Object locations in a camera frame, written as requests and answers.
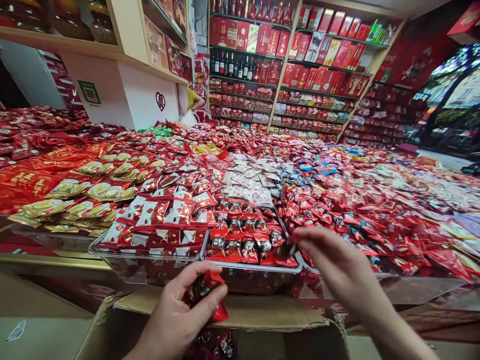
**red gift box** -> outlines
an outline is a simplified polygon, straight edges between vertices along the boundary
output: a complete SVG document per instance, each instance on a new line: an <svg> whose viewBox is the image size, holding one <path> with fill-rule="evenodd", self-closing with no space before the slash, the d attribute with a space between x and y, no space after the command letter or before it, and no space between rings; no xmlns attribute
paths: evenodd
<svg viewBox="0 0 480 360"><path fill-rule="evenodd" d="M272 25L264 23L260 24L260 30L258 32L258 42L256 44L257 54L267 55L271 36Z"/></svg>
<svg viewBox="0 0 480 360"><path fill-rule="evenodd" d="M228 31L226 37L226 46L232 49L237 48L237 36L239 31L239 22L237 20L228 20Z"/></svg>
<svg viewBox="0 0 480 360"><path fill-rule="evenodd" d="M219 44L219 25L220 18L212 17L210 19L210 45L215 46Z"/></svg>
<svg viewBox="0 0 480 360"><path fill-rule="evenodd" d="M280 39L278 40L278 47L276 49L276 56L284 58L287 54L287 46L289 45L290 31L280 32Z"/></svg>

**bottle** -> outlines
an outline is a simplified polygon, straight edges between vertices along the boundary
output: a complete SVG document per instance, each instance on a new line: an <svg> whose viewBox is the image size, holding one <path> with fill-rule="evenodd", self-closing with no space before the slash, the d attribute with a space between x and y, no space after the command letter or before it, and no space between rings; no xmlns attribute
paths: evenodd
<svg viewBox="0 0 480 360"><path fill-rule="evenodd" d="M213 72L215 74L220 74L220 59L219 59L219 53L217 52L215 54L215 62L213 63Z"/></svg>
<svg viewBox="0 0 480 360"><path fill-rule="evenodd" d="M245 58L240 59L240 64L238 66L238 73L236 75L238 79L242 79L244 77L244 59Z"/></svg>
<svg viewBox="0 0 480 360"><path fill-rule="evenodd" d="M246 60L245 60L245 64L243 64L243 75L242 75L242 78L243 78L244 80L246 80L248 74L249 74L249 57L248 57L248 55L247 55Z"/></svg>
<svg viewBox="0 0 480 360"><path fill-rule="evenodd" d="M224 52L221 52L221 58L220 58L220 74L223 75L225 74L225 55Z"/></svg>
<svg viewBox="0 0 480 360"><path fill-rule="evenodd" d="M233 77L234 76L234 68L235 68L235 63L234 63L234 53L231 53L231 60L228 63L228 76Z"/></svg>

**cardboard box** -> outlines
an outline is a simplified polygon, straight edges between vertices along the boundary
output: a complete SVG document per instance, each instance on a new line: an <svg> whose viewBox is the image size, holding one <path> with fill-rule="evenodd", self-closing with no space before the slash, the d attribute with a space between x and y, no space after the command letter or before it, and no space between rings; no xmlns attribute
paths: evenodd
<svg viewBox="0 0 480 360"><path fill-rule="evenodd" d="M453 25L447 36L462 45L472 45L480 42L480 1L474 1L458 21Z"/></svg>
<svg viewBox="0 0 480 360"><path fill-rule="evenodd" d="M237 31L237 38L236 38L236 49L237 50L242 50L242 51L247 51L247 42L249 39L249 32L250 32L250 24L246 21L239 21L238 22L238 31Z"/></svg>
<svg viewBox="0 0 480 360"><path fill-rule="evenodd" d="M300 40L300 46L298 47L298 52L296 54L297 61L304 61L305 54L307 53L307 49L309 48L310 39L312 38L309 34L302 34Z"/></svg>
<svg viewBox="0 0 480 360"><path fill-rule="evenodd" d="M246 42L246 50L249 53L254 53L257 51L257 43L259 41L259 30L260 26L250 24L248 30L248 40Z"/></svg>
<svg viewBox="0 0 480 360"><path fill-rule="evenodd" d="M227 38L229 34L229 20L220 18L218 20L218 45L227 46Z"/></svg>
<svg viewBox="0 0 480 360"><path fill-rule="evenodd" d="M276 56L285 59L287 54L287 46L289 45L290 31L281 31L280 39L278 40L278 47L276 49Z"/></svg>
<svg viewBox="0 0 480 360"><path fill-rule="evenodd" d="M326 33L329 30L330 22L334 16L334 11L332 9L325 9L323 12L323 17L321 18L320 25L318 25L317 31Z"/></svg>
<svg viewBox="0 0 480 360"><path fill-rule="evenodd" d="M277 52L277 45L279 44L280 31L272 30L270 35L270 42L268 43L268 48L266 49L266 54L270 56L275 56Z"/></svg>
<svg viewBox="0 0 480 360"><path fill-rule="evenodd" d="M316 57L315 61L317 64L323 64L325 62L325 58L327 57L327 53L329 52L333 39L334 38L331 36L323 37L323 40L320 44L320 49L318 50L318 56Z"/></svg>
<svg viewBox="0 0 480 360"><path fill-rule="evenodd" d="M210 46L216 46L219 44L219 26L220 18L212 17L210 19Z"/></svg>
<svg viewBox="0 0 480 360"><path fill-rule="evenodd" d="M324 8L320 6L314 6L311 10L310 20L308 21L308 30L315 31L319 27L320 19L324 13Z"/></svg>
<svg viewBox="0 0 480 360"><path fill-rule="evenodd" d="M333 39L331 41L330 48L328 49L328 53L326 54L323 65L331 67L334 64L335 58L337 57L337 53L340 50L341 44L342 44L342 40Z"/></svg>
<svg viewBox="0 0 480 360"><path fill-rule="evenodd" d="M258 32L258 42L256 45L257 54L267 55L271 36L272 36L272 25L264 24L264 23L260 24L260 29Z"/></svg>
<svg viewBox="0 0 480 360"><path fill-rule="evenodd" d="M290 86L290 80L294 73L295 64L287 64L285 68L285 73L283 74L283 79L281 80L281 86Z"/></svg>
<svg viewBox="0 0 480 360"><path fill-rule="evenodd" d="M308 46L308 50L305 54L306 62L314 63L317 60L317 57L319 56L320 45L322 44L324 36L324 32L313 32L310 40L310 45Z"/></svg>
<svg viewBox="0 0 480 360"><path fill-rule="evenodd" d="M300 9L300 15L298 15L297 29L305 29L307 27L307 21L309 20L310 10L312 5L303 4Z"/></svg>
<svg viewBox="0 0 480 360"><path fill-rule="evenodd" d="M353 21L351 23L351 26L350 26L350 30L348 31L348 35L346 37L351 38L351 39L355 39L355 37L357 36L357 33L359 32L361 24L362 24L362 21L358 17L353 19Z"/></svg>
<svg viewBox="0 0 480 360"><path fill-rule="evenodd" d="M239 32L239 22L237 20L228 20L228 31L226 37L226 46L232 49L237 48L237 36Z"/></svg>
<svg viewBox="0 0 480 360"><path fill-rule="evenodd" d="M76 360L122 359L138 341L161 291L145 286L122 298L107 297ZM266 305L262 296L228 295L224 303L228 320L210 329L232 331L239 359L351 360L343 326L298 299L274 296Z"/></svg>
<svg viewBox="0 0 480 360"><path fill-rule="evenodd" d="M293 42L291 43L290 53L288 54L289 59L295 59L300 47L300 41L302 40L302 33L296 32L293 37Z"/></svg>
<svg viewBox="0 0 480 360"><path fill-rule="evenodd" d="M330 30L328 30L329 34L338 35L340 32L340 28L344 22L345 13L343 11L337 11L335 16L333 17L333 21L331 22Z"/></svg>
<svg viewBox="0 0 480 360"><path fill-rule="evenodd" d="M350 45L352 44L351 41L343 40L340 45L340 49L338 49L338 53L336 54L335 61L333 62L333 67L340 68L342 62L344 61L345 56L349 51Z"/></svg>
<svg viewBox="0 0 480 360"><path fill-rule="evenodd" d="M353 21L354 21L353 17L347 16L343 21L343 25L341 26L340 32L338 33L338 35L346 38L347 35L349 34L350 26L352 25Z"/></svg>

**person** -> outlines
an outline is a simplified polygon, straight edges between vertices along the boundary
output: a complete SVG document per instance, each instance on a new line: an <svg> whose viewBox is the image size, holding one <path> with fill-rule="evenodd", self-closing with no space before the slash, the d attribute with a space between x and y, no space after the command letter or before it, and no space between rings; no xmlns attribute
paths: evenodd
<svg viewBox="0 0 480 360"><path fill-rule="evenodd" d="M439 360L397 314L362 252L322 227L298 228L291 241L306 251L335 298L366 327L383 359ZM182 302L184 292L207 271L219 274L222 269L208 261L195 262L165 286L140 339L124 360L182 356L227 295L227 287L221 286L192 309Z"/></svg>

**white wall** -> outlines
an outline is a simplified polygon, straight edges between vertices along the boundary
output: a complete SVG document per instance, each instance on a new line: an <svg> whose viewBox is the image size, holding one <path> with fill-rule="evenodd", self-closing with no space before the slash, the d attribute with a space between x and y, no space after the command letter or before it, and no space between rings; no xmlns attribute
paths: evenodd
<svg viewBox="0 0 480 360"><path fill-rule="evenodd" d="M65 108L49 68L37 49L0 40L0 57L31 106Z"/></svg>

